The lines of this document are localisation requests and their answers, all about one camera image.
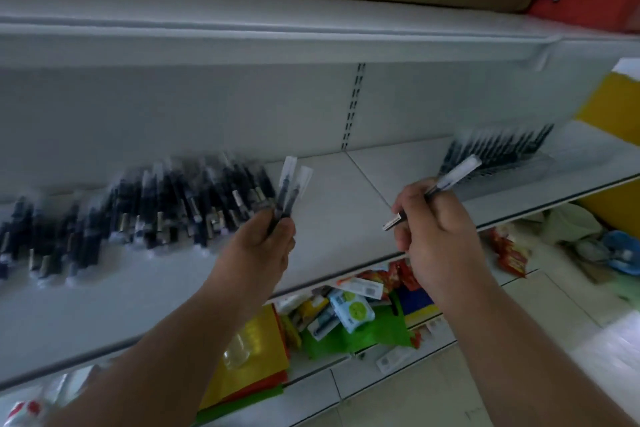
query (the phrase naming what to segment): metal pen tip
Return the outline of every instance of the metal pen tip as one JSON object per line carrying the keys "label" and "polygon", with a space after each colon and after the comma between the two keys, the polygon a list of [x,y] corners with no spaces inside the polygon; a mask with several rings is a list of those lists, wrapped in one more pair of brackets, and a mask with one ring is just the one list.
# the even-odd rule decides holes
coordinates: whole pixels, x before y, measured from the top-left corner
{"label": "metal pen tip", "polygon": [[395,215],[391,220],[387,221],[385,223],[385,226],[382,227],[382,230],[384,232],[386,232],[387,230],[390,230],[391,228],[393,228],[400,220],[402,220],[402,216],[400,216],[400,214],[398,213],[397,215]]}

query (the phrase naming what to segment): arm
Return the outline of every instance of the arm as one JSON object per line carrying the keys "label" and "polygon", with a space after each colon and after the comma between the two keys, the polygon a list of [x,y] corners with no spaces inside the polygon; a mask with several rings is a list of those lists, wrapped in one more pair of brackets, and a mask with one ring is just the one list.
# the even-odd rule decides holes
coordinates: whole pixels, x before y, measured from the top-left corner
{"label": "arm", "polygon": [[424,201],[432,185],[407,186],[396,199],[392,210],[408,217],[396,243],[451,325],[492,422],[636,425],[497,285],[458,199]]}
{"label": "arm", "polygon": [[233,335],[253,317],[287,268],[291,219],[267,236],[273,212],[248,221],[187,302],[124,353],[47,427],[187,427]]}

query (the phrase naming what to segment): forearm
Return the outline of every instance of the forearm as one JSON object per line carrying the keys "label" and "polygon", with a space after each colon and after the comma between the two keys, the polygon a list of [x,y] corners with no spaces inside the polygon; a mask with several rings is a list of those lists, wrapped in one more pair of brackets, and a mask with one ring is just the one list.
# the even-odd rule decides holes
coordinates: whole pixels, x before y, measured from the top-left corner
{"label": "forearm", "polygon": [[635,425],[500,287],[442,303],[495,425]]}
{"label": "forearm", "polygon": [[187,427],[240,326],[227,304],[196,293],[53,415],[47,427]]}

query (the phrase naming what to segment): hand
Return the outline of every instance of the hand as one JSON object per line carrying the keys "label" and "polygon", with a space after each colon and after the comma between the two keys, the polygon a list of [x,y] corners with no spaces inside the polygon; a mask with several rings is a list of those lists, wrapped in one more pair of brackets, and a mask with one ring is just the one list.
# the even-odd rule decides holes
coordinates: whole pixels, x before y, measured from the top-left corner
{"label": "hand", "polygon": [[222,299],[240,325],[251,319],[267,301],[296,245],[291,218],[280,220],[267,235],[273,210],[262,210],[244,223],[216,261],[201,292]]}
{"label": "hand", "polygon": [[404,210],[407,221],[394,229],[400,252],[408,252],[413,273],[440,305],[447,291],[470,279],[478,285],[493,278],[465,207],[451,191],[441,191],[427,203],[424,193],[435,185],[428,179],[410,184],[396,198],[393,213]]}

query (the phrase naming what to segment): black pen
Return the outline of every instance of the black pen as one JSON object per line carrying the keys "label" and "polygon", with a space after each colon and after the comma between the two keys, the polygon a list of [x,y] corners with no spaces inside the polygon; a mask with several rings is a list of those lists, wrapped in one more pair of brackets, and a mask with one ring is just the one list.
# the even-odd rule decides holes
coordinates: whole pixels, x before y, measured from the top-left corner
{"label": "black pen", "polygon": [[[465,160],[460,162],[460,164],[454,167],[451,172],[448,172],[443,177],[438,179],[436,185],[424,193],[424,200],[429,201],[429,199],[431,199],[440,191],[451,189],[457,182],[463,180],[471,172],[476,170],[481,164],[482,161],[479,158],[477,158],[475,155],[470,155]],[[388,221],[388,223],[384,227],[382,227],[382,229],[384,231],[390,230],[403,221],[406,221],[406,214],[404,213],[404,210],[394,216],[393,220]]]}

